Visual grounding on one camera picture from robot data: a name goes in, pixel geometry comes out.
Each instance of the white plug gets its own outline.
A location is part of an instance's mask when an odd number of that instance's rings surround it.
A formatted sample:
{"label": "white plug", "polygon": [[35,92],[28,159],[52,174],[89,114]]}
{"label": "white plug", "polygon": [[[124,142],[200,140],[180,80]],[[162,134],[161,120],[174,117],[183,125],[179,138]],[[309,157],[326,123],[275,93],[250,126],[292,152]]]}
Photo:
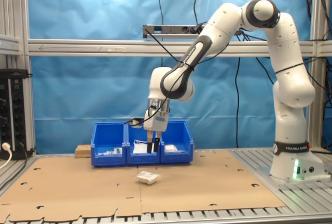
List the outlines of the white plug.
{"label": "white plug", "polygon": [[3,165],[0,166],[0,170],[2,168],[4,168],[10,162],[10,160],[12,158],[12,153],[11,153],[11,150],[10,150],[10,144],[9,143],[3,143],[2,148],[9,153],[9,158],[8,158],[7,162],[5,162]]}
{"label": "white plug", "polygon": [[7,151],[8,153],[11,153],[11,150],[10,150],[10,144],[9,143],[3,143],[2,144],[2,148]]}

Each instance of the green light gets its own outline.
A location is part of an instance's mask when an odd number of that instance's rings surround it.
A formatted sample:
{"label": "green light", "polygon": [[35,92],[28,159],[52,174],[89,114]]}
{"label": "green light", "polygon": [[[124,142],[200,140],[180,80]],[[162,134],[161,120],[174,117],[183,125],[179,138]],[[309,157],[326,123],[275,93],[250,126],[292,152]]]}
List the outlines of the green light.
{"label": "green light", "polygon": [[296,179],[298,165],[299,165],[299,160],[296,159],[295,162],[294,162],[293,179]]}

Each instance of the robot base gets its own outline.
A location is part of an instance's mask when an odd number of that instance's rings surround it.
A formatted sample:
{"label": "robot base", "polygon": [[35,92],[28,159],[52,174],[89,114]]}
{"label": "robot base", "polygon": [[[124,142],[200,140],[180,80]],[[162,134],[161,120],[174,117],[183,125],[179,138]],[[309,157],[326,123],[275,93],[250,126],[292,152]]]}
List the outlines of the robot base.
{"label": "robot base", "polygon": [[330,175],[325,172],[322,160],[311,151],[305,153],[282,152],[274,155],[268,175],[277,185],[330,180]]}

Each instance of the metal table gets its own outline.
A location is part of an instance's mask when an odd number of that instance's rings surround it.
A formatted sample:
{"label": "metal table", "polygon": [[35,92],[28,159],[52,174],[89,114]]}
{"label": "metal table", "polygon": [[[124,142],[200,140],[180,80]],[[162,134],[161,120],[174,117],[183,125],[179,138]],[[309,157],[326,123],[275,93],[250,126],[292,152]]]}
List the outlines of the metal table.
{"label": "metal table", "polygon": [[[189,211],[144,213],[139,217],[104,217],[104,218],[79,218],[75,221],[62,222],[62,224],[97,224],[109,222],[139,222],[139,223],[332,223],[332,182],[315,182],[299,185],[285,185],[279,190],[269,178],[259,173],[258,169],[272,164],[273,153],[271,148],[228,149],[238,158],[271,192],[279,197],[286,207],[278,208],[253,208],[230,209],[217,211]],[[332,156],[316,154],[325,164],[332,165]],[[37,159],[42,157],[60,157],[73,155],[37,155],[30,158],[24,171]],[[24,161],[11,161],[6,169],[0,172],[0,185],[13,175]],[[10,187],[8,185],[0,196]],[[31,221],[17,222],[17,224],[49,224],[49,222]]]}

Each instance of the wooden block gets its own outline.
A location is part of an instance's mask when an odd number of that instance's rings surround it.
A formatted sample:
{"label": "wooden block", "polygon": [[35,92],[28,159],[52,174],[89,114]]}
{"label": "wooden block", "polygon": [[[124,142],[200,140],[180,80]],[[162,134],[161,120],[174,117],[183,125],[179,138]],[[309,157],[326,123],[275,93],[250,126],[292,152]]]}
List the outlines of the wooden block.
{"label": "wooden block", "polygon": [[79,145],[75,150],[75,158],[91,158],[91,145]]}

